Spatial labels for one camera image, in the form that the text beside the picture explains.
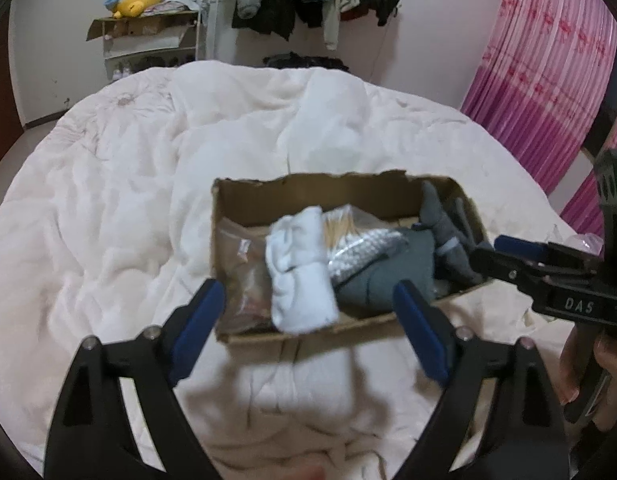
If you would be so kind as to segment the person's right hand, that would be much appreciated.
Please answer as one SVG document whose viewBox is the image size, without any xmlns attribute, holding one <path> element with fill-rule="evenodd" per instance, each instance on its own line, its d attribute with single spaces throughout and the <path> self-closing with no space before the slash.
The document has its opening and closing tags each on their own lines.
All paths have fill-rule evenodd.
<svg viewBox="0 0 617 480">
<path fill-rule="evenodd" d="M 617 333 L 575 324 L 559 360 L 557 394 L 566 421 L 598 430 L 617 426 Z"/>
</svg>

